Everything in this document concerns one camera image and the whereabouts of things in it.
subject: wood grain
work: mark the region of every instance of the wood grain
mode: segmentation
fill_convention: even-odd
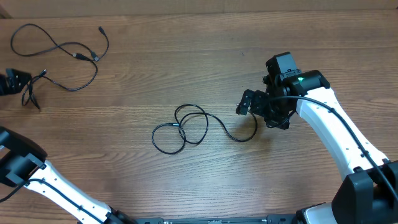
[[[268,12],[184,16],[114,16],[0,21],[0,70],[16,68],[79,86],[89,63],[60,50],[23,58],[9,40],[21,25],[42,26],[58,42],[79,41],[109,53],[87,88],[69,93],[46,80],[34,85],[41,111],[21,106],[21,95],[0,98],[0,124],[40,144],[56,168],[91,196],[132,217],[200,218],[292,213],[330,201],[341,184],[317,135],[294,116],[291,128],[267,129],[259,118],[252,141],[228,139],[215,120],[199,146],[176,156],[159,153],[150,135],[173,122],[174,109],[195,103],[219,116],[239,137],[253,129],[234,113],[243,91],[264,90],[265,62],[291,51],[302,70],[319,69],[343,108],[378,149],[398,159],[398,11]],[[15,47],[51,47],[28,28]],[[72,52],[82,49],[70,48]],[[187,123],[189,139],[203,118]],[[179,147],[176,129],[155,140]],[[0,187],[1,195],[10,189]],[[76,223],[33,192],[22,189],[0,204],[1,223]]]
[[[398,0],[0,0],[13,18],[395,9]]]

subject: robotic arm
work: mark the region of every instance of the robotic arm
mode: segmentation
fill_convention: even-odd
[[[303,208],[296,214],[256,218],[163,220],[131,219],[83,193],[57,172],[47,154],[31,140],[0,127],[1,146],[10,150],[0,160],[0,182],[36,191],[70,212],[80,223],[104,224],[345,224],[398,222],[398,203],[387,187],[397,192],[398,162],[390,162],[348,118],[330,84],[317,70],[302,73],[289,52],[267,63],[266,92],[246,90],[237,114],[264,117],[269,128],[289,128],[297,112],[319,135],[335,160],[343,183],[331,203]]]

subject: wooden table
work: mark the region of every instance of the wooden table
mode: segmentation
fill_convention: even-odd
[[[398,11],[268,12],[184,16],[115,16],[0,20],[0,69],[16,68],[79,86],[93,66],[56,50],[24,58],[9,40],[32,22],[57,42],[79,41],[108,54],[94,82],[78,92],[46,80],[34,85],[42,107],[21,106],[21,95],[0,99],[0,124],[31,138],[48,159],[89,195],[132,217],[200,218],[293,213],[332,200],[341,179],[317,135],[297,115],[290,129],[267,129],[259,118],[252,141],[228,139],[213,119],[199,146],[176,156],[150,140],[160,123],[173,122],[184,103],[219,116],[241,138],[253,121],[235,114],[246,89],[265,90],[265,62],[291,51],[302,70],[319,69],[340,103],[377,148],[398,159]],[[16,49],[51,47],[35,29],[16,37]],[[79,48],[68,48],[82,52]],[[189,139],[204,119],[187,123]],[[156,141],[168,150],[182,140],[163,129]],[[1,186],[1,195],[9,188]],[[46,198],[22,189],[0,204],[1,223],[76,223]]]

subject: wooden tabletop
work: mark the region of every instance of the wooden tabletop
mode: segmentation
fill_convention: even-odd
[[[34,93],[41,111],[21,106],[21,94],[0,98],[0,125],[41,145],[70,181],[94,198],[132,217],[200,218],[294,213],[329,202],[341,184],[336,165],[297,115],[290,129],[267,129],[245,143],[227,138],[210,119],[207,137],[176,156],[157,151],[152,130],[174,121],[184,103],[219,116],[239,138],[254,123],[235,114],[246,89],[265,90],[265,62],[290,51],[303,71],[318,69],[345,111],[390,160],[398,159],[398,11],[268,12],[184,16],[114,16],[0,20],[0,71],[48,76],[69,87],[87,82],[90,63],[61,50],[20,57],[9,46],[25,23],[43,27],[57,42],[79,41],[97,54],[94,82],[67,92],[40,80]],[[51,47],[41,31],[22,30],[23,53]],[[69,47],[71,52],[86,53]],[[192,118],[191,140],[205,129]],[[166,150],[180,147],[177,129],[159,130]],[[11,189],[0,187],[1,196]],[[1,223],[76,223],[45,197],[20,190],[0,204]]]

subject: beige wall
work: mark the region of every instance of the beige wall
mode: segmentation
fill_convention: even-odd
[[[395,9],[398,0],[0,0],[13,18]]]

